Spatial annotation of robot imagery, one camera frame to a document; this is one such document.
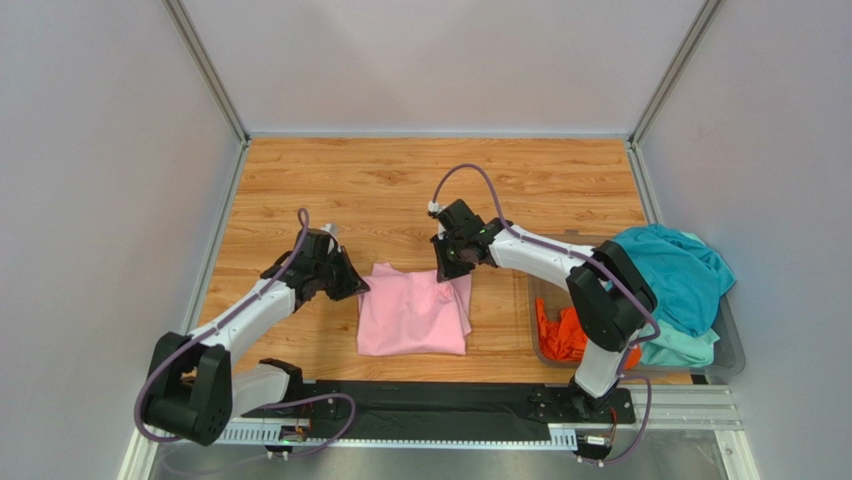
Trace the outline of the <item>pink t-shirt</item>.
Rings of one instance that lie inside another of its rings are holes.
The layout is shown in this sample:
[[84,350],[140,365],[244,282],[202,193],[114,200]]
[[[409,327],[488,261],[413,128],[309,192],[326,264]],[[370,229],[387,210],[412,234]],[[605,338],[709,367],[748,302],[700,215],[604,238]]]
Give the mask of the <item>pink t-shirt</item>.
[[356,349],[361,356],[467,353],[472,332],[472,277],[445,282],[437,272],[402,272],[376,263],[358,300]]

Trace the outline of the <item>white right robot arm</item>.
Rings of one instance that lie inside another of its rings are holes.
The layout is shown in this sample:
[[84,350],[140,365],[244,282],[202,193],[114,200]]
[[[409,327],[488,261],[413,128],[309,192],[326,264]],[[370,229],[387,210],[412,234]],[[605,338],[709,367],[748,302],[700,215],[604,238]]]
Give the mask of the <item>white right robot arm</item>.
[[488,265],[520,271],[570,295],[587,337],[570,384],[585,399],[608,397],[628,350],[657,306],[653,290],[626,251],[614,241],[597,247],[558,242],[500,217],[484,222],[461,199],[447,206],[432,201],[427,211],[439,224],[430,240],[439,281]]

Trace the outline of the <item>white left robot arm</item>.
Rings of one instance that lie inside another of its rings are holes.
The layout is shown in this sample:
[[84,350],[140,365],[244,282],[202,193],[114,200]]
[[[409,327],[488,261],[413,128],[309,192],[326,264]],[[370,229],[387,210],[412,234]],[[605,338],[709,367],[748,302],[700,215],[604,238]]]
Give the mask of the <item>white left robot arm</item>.
[[188,334],[168,332],[157,341],[134,405],[134,421],[143,436],[208,446],[233,418],[290,408],[303,399],[303,374],[292,364],[267,358],[246,372],[233,369],[272,327],[318,293],[340,301],[369,291],[337,233],[334,224],[304,228],[294,248],[236,304]]

